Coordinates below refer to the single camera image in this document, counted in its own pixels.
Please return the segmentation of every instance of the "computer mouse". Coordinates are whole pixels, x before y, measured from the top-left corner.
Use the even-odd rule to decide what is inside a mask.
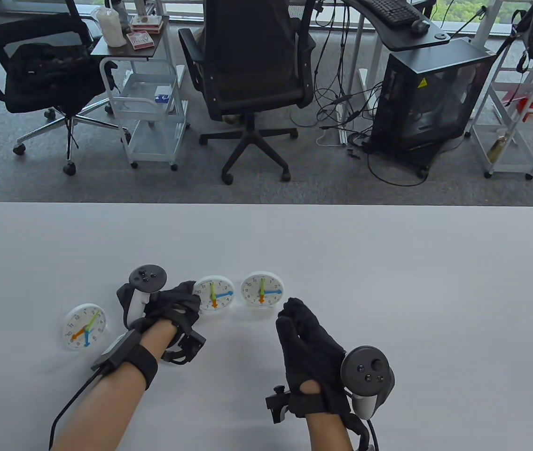
[[[430,29],[430,22],[425,19],[418,19],[411,24],[411,34],[413,36],[425,36]]]

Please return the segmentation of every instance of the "white container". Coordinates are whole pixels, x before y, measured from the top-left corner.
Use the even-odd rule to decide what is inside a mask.
[[[122,26],[118,11],[112,8],[100,6],[95,10],[95,18],[102,29],[103,38],[109,47],[122,47],[126,45],[126,39],[122,36]]]

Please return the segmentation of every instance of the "hand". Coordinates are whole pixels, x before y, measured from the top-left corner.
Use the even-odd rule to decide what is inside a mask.
[[[131,328],[143,333],[159,319],[169,319],[178,329],[168,348],[173,346],[183,333],[191,333],[191,327],[200,318],[201,301],[193,294],[194,284],[193,281],[187,281],[171,290],[151,294],[144,309],[146,315],[134,321]]]
[[[344,348],[299,299],[290,298],[283,305],[275,324],[291,393],[320,392],[327,412],[340,415],[350,412],[340,377]]]

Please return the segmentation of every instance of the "pc tower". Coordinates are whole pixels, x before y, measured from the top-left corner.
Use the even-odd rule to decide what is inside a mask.
[[[425,177],[444,142],[462,135],[495,58],[468,39],[391,53],[363,150]]]

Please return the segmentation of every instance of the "gray carpet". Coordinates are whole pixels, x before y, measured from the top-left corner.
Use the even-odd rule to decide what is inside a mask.
[[[322,32],[313,33],[318,47],[314,64],[325,39]],[[339,34],[332,35],[319,73],[320,85],[331,80],[339,57]],[[373,36],[363,37],[361,67],[367,67]],[[183,61],[178,41],[176,60]],[[500,41],[492,41],[497,48]],[[352,45],[346,53],[350,64]],[[520,49],[512,50],[512,59]],[[383,58],[381,73],[385,69]],[[2,86],[0,69],[0,86]],[[355,81],[353,91],[360,90]],[[201,132],[231,129],[212,122],[201,95],[194,91],[188,75],[182,86],[182,96],[189,99],[188,120],[178,159],[179,171],[171,172],[168,165],[140,163],[137,170],[129,167],[118,136],[105,129],[79,125],[75,137],[80,150],[75,149],[77,174],[69,178],[62,174],[65,156],[65,129],[53,131],[26,143],[24,157],[11,152],[13,141],[20,135],[45,123],[42,112],[9,114],[0,103],[0,201],[6,202],[243,202],[243,203],[320,203],[320,204],[442,204],[442,205],[527,205],[533,206],[533,181],[518,174],[495,174],[483,178],[472,144],[465,140],[458,148],[441,155],[430,172],[430,178],[419,187],[392,187],[375,179],[368,171],[366,160],[352,159],[340,147],[320,147],[315,144],[321,135],[317,127],[301,128],[299,139],[269,138],[269,142],[287,159],[292,182],[279,182],[280,170],[255,148],[249,148],[232,169],[235,181],[230,187],[219,178],[220,168],[232,152],[232,141],[211,141],[198,145]],[[362,104],[354,99],[355,107]],[[314,122],[316,105],[299,110],[284,108],[258,116],[258,127],[292,126],[294,120],[303,124]],[[90,116],[106,120],[99,109]],[[355,128],[365,122],[357,120]],[[322,140],[335,144],[335,131]],[[459,141],[450,142],[448,147]],[[415,183],[411,172],[383,159],[371,158],[374,170],[396,183]]]

